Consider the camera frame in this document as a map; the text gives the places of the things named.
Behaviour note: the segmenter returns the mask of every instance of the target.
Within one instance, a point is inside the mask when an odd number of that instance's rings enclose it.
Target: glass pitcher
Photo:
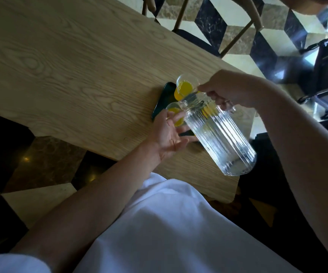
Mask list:
[[[196,88],[178,104],[185,111],[184,121],[223,174],[236,176],[252,170],[256,152],[226,111]]]

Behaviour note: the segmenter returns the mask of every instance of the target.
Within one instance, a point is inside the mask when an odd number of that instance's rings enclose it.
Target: yellow drink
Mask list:
[[[180,110],[179,108],[173,107],[173,108],[169,108],[168,111],[174,112],[174,113],[176,114],[176,113],[179,113],[181,110]],[[184,119],[183,119],[183,118],[180,118],[180,119],[174,124],[174,126],[175,126],[175,127],[178,127],[178,126],[182,125],[183,123],[184,123]]]
[[[176,100],[182,100],[184,97],[186,97],[190,92],[193,91],[193,86],[187,82],[182,81],[178,84],[178,86],[175,89],[174,97]]]

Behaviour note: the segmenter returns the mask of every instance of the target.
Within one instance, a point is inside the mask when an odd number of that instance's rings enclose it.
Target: wood grain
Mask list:
[[[166,82],[236,68],[116,0],[0,0],[0,116],[120,160],[148,134]],[[248,138],[254,111],[234,120]],[[156,169],[223,202],[224,176],[192,145]]]

